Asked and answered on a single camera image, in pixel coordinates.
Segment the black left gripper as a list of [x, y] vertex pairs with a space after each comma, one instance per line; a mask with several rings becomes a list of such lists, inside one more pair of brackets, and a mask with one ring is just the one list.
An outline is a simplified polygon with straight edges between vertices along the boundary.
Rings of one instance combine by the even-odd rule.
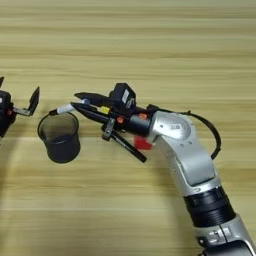
[[[0, 88], [4, 81], [4, 77], [0, 77]], [[17, 115], [30, 116], [33, 115], [39, 103], [40, 88], [37, 87], [30, 98], [30, 105], [28, 110], [21, 108], [8, 108], [7, 110], [0, 110], [0, 137], [3, 138], [9, 127], [15, 122]]]

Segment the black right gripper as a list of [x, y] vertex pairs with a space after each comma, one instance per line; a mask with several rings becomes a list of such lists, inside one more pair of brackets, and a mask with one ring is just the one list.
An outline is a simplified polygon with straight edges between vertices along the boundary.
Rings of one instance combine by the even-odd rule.
[[[87, 99], [94, 106], [109, 106], [110, 99], [97, 93], [76, 93], [75, 97], [83, 100]], [[74, 103], [71, 105], [83, 116], [95, 122], [103, 123], [103, 139], [109, 140], [116, 131], [125, 131], [142, 137], [149, 135], [151, 118], [146, 110], [141, 108], [117, 109], [112, 107], [108, 115], [99, 112], [93, 107]]]

